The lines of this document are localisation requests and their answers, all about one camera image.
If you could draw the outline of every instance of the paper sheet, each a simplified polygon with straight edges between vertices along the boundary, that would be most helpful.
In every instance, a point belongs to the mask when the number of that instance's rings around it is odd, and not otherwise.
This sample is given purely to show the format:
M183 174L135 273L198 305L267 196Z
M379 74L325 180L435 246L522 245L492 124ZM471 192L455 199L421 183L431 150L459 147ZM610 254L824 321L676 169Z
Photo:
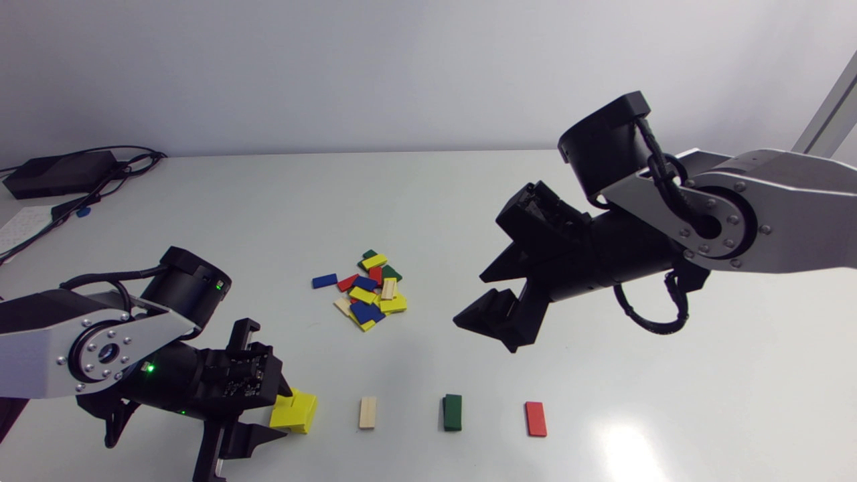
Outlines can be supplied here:
M8 223L0 227L0 253L11 250L27 241L51 223L53 206L30 206L21 208Z

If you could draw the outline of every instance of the metal pole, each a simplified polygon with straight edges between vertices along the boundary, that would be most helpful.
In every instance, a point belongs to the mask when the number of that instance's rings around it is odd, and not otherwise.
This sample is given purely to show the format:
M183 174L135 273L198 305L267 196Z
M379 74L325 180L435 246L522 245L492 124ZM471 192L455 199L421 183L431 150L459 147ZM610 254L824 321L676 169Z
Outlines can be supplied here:
M845 67L818 112L800 135L792 151L832 157L857 124L857 52Z

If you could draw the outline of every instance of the wooden block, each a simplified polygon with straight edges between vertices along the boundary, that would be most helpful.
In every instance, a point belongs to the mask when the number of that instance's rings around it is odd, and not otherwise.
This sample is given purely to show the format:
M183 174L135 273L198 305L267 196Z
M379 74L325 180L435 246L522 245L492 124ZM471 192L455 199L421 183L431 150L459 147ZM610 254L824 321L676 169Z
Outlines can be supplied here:
M354 276L349 276L348 278L341 280L339 283L336 284L336 287L339 288L341 292L347 292L349 289L351 289L351 285L354 284L354 280L357 279L357 276L360 276L360 274L355 274Z
M395 278L384 278L384 287L381 288L381 299L393 299L393 298L395 298L395 296L396 296L396 279Z
M408 300L402 295L389 300L381 300L381 312L389 315L390 313L398 313L408 309Z
M295 388L291 389L291 393L290 397L277 395L268 426L281 431L309 433L318 399L315 395L303 393Z
M524 404L527 411L527 431L530 437L547 437L548 427L544 423L544 407L540 401L528 401Z
M372 256L372 257L370 257L370 258L366 258L366 259L364 259L360 264L361 264L361 265L363 266L363 268L365 268L365 269L371 269L371 268L374 268L374 267L376 267L376 266L380 266L380 265L384 264L385 262L387 262L387 257L386 257L386 256L384 256L384 255L375 255L375 256Z
M362 430L374 429L375 427L375 410L378 407L378 398L373 396L364 396L360 399L360 422L359 427Z
M461 431L461 395L443 397L443 430Z
M339 311L342 311L342 314L351 318L354 316L354 313L351 313L351 302L348 298L340 298L333 302L333 305L339 308Z
M402 280L402 275L399 274L392 266L389 264L385 264L381 267L381 277L382 278L395 278L396 281Z
M359 286L364 290L370 292L378 287L378 281L373 280L372 278L367 278L365 276L357 276L354 280L354 286Z
M319 276L318 278L313 278L313 289L321 288L324 286L330 286L336 284L336 274L325 274L324 276Z
M364 324L375 320L376 316L373 308L377 309L377 306L373 304L354 303L351 305L351 312L357 317L358 323Z
M384 282L384 280L381 278L381 267L376 266L374 268L370 268L369 269L369 278L374 280L376 283L378 283L378 286L380 286L381 283Z
M359 299L365 304L372 304L372 301L375 300L375 292L368 292L362 289L360 286L351 288L351 291L348 292L348 296L355 299Z

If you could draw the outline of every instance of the white wall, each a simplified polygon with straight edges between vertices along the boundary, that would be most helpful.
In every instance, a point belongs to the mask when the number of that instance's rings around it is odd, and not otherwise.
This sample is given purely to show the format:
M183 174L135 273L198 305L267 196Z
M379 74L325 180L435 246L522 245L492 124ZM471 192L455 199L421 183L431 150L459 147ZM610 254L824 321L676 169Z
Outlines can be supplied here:
M551 148L635 89L674 152L790 148L854 53L856 15L853 0L4 0L0 165L116 142Z

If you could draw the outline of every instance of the black cable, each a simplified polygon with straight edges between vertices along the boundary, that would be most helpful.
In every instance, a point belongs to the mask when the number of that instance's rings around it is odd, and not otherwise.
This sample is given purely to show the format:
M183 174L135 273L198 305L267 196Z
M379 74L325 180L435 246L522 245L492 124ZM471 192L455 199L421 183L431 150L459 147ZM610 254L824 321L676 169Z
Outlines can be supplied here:
M32 243L34 243L36 240L38 240L38 239L42 238L45 234L47 234L48 232L50 232L50 231L52 231L53 229L55 229L55 228L57 228L58 226L60 226L62 223L64 223L64 222L69 218L69 216L70 216L72 213L74 213L74 212L75 212L75 211L77 211L78 209L84 208L84 207L85 207L85 206L87 206L89 203L91 203L90 201L91 201L92 199L94 199L96 196L99 196L99 193L101 192L101 190L102 190L102 189L103 189L103 188L104 188L104 187L105 187L109 182L111 182L111 181L113 181L113 180L120 180L120 179L121 179L121 182L119 183L119 185L117 185L117 187L116 187L116 188L114 188L114 189L110 190L110 191L107 193L107 195L111 195L111 194L115 193L116 191L118 191L118 190L119 190L119 188L121 188L121 187L124 185L125 181L126 181L128 178L130 178L130 177L140 176L140 175L142 175L142 174L144 174L144 173L146 173L146 172L150 171L150 170L151 170L153 167L155 167L155 166L156 166L156 165L157 165L157 164L158 164L158 163L159 163L163 158L168 157L166 154L164 154L164 153L162 153L162 152L160 152L160 151L156 151L156 150L154 150L154 149L152 149L152 148L146 148L146 147L143 147L143 146L135 146L135 145L130 145L130 144L119 144L119 145L115 145L115 146L103 146L103 147L99 147L99 148L83 149L83 150L81 150L81 151L76 151L76 152L73 152L73 153L63 154L63 155L61 155L61 156L59 156L59 157L67 157L67 156L70 156L70 155L78 155L78 154L85 154L85 153L90 153L90 152L95 152L95 151L104 151L104 150L120 149L120 148L122 148L122 149L140 149L140 150L146 151L146 153L145 153L145 154L137 155L137 156L135 156L134 158L132 158L131 160L129 160L129 161L127 161L127 162L121 162L121 163L118 163L118 164L117 164L117 169L114 169L113 171L111 171L111 172L110 172L110 174L109 174L109 175L107 175L107 176L105 177L105 180L104 180L104 181L102 181L101 183L99 183L99 185L98 185L95 189L93 189L92 191L90 191L90 192L89 192L89 194L87 194L86 196L82 197L82 198L80 199L80 202L77 202L74 206L72 206L71 208L69 208L65 213L63 213L63 214L61 214L61 215L57 216L57 217L56 217L56 218L55 218L55 219L54 219L54 220L53 220L53 221L52 221L48 226L45 226L44 228L42 228L39 232L37 232L36 234L34 234L32 237L30 237L30 238L28 238L28 239L24 240L23 242L21 242L20 244L16 245L15 247L13 247L13 248L11 248L11 249L9 249L9 250L6 250L6 251L4 251L3 253L0 253L0 265L3 265L3 264L4 264L4 263L6 263L6 261L8 261L12 256L15 256L15 255L17 255L18 253L20 253L20 252L24 251L27 247L29 247L29 246L30 246ZM151 159L151 162L150 162L148 165L146 165L146 166L144 166L144 167L142 167L142 168L140 168L140 169L137 169L137 170L133 170L133 169L130 167L130 166L131 166L132 164L134 164L135 162L139 162L139 161L144 160L144 159L146 159L146 158Z
M132 308L134 308L134 304L133 304L133 303L131 303L131 295L129 295L129 294L128 294L128 289L126 289L126 288L125 288L125 285L123 285L119 280L96 280L96 281L88 281L88 282L86 282L86 283L77 283L77 284L75 284L75 285L73 285L73 286L69 286L69 285L67 285L66 283L63 283L63 284L61 284L59 287L60 287L60 289L71 291L71 290L73 290L73 289L75 289L75 288L77 288L77 287L79 287L79 286L91 285L91 284L93 284L93 283L101 283L101 282L104 282L104 283L110 283L111 285L113 285L113 287L115 287L115 288L116 288L116 290L119 292L119 297L120 297L120 298L122 298L122 308L123 308L123 310L127 311L127 312L128 312L128 314L130 315L130 314L131 314L131 309L132 309Z
M675 307L679 309L679 313L678 315L676 315L675 321L669 323L652 322L638 315L637 311L634 310L633 306L628 303L628 298L626 298L625 296L625 291L622 289L621 283L616 286L613 286L613 293L616 295L616 301L619 302L619 306L622 307L622 310L625 311L625 314L628 315L628 317L631 318L636 324L654 334L673 334L684 328L685 323L687 322L687 318L690 317L687 311L687 293L679 288L679 285L676 282L676 278L677 274L675 273L675 271L670 271L669 273L667 273L667 277L663 282L665 285L667 285L667 292L669 292L669 297L673 299Z
M129 281L143 280L164 273L168 268L165 265L158 265L154 268L141 269L140 271L116 271L115 273L90 273L75 276L71 280L60 283L59 287L63 290L73 290L79 286L89 285L92 283L111 282L111 281Z
M107 196L109 196L109 195L113 194L114 192L118 191L118 190L119 190L119 188L121 188L121 187L122 187L122 185L123 185L123 184L125 184L125 181L127 181L127 180L129 180L129 179L131 179L131 176L125 176L124 178L122 178L122 181L119 181L119 184L117 184L117 186L116 186L115 188L113 188L113 189L111 189L111 190L109 190L109 191L107 191L107 192L103 193L103 194L101 195L101 197L102 197L102 198L105 198L105 197L107 197Z
M701 235L710 231L710 226L703 221L700 214L694 211L690 201L681 192L679 187L673 182L675 178L674 172L667 171L667 160L682 176L682 180L687 177L687 170L674 157L664 154L660 144L657 143L655 135L652 133L649 123L642 117L635 119L640 134L643 136L643 142L651 151L651 156L647 159L649 172L651 173L652 181L657 187L658 193L661 195L664 204L667 205L670 211L676 217L691 225L694 231Z
M3 265L6 261L10 259L10 257L17 255L21 251L24 251L30 244L34 243L37 239L43 237L45 234L47 234L57 226L60 226L74 211L82 208L87 204L90 199L95 197L95 195L97 195L99 191L101 191L112 180L111 178L113 177L113 175L116 172L120 172L122 169L124 169L124 167L119 166L119 169L114 170L114 172L112 172L110 176L107 176L104 181L102 181L94 190L92 190L92 192L90 192L86 196L83 196L81 200L76 203L72 208L70 208L65 214L58 216L48 226L42 228L41 231L37 232L32 237L21 242L15 247L6 250L3 253L0 253L0 265Z
M122 308L129 315L131 314L131 308L134 308L134 305L131 303L131 295L128 294L128 290L125 289L125 285L123 285L119 281L107 281L111 285L113 285L117 291L119 291L119 296L122 297Z

